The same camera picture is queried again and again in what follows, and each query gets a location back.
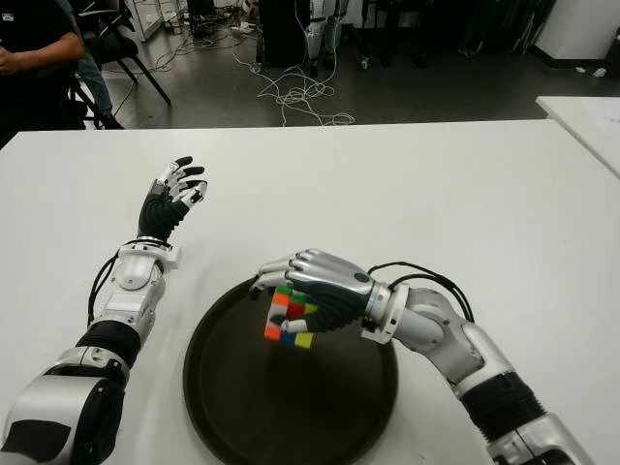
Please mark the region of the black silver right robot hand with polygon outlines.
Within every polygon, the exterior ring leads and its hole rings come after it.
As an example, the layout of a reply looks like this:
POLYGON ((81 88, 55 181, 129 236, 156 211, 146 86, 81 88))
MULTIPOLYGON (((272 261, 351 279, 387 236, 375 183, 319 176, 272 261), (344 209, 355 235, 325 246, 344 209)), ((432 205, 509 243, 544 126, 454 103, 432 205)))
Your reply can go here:
POLYGON ((318 249, 305 249, 263 264, 252 283, 255 295, 284 286, 308 295, 318 305, 312 314, 278 317, 274 322, 287 333, 327 332, 364 319, 379 326, 391 291, 362 268, 318 249))

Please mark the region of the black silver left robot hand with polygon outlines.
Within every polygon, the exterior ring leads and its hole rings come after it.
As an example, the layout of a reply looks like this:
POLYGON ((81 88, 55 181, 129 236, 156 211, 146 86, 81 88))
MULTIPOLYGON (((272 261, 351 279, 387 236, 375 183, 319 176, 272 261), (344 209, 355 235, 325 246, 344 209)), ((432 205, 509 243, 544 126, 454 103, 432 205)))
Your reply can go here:
POLYGON ((152 182, 139 213, 137 237, 167 242, 188 212, 202 202, 207 181, 204 167, 191 156, 170 162, 152 182))

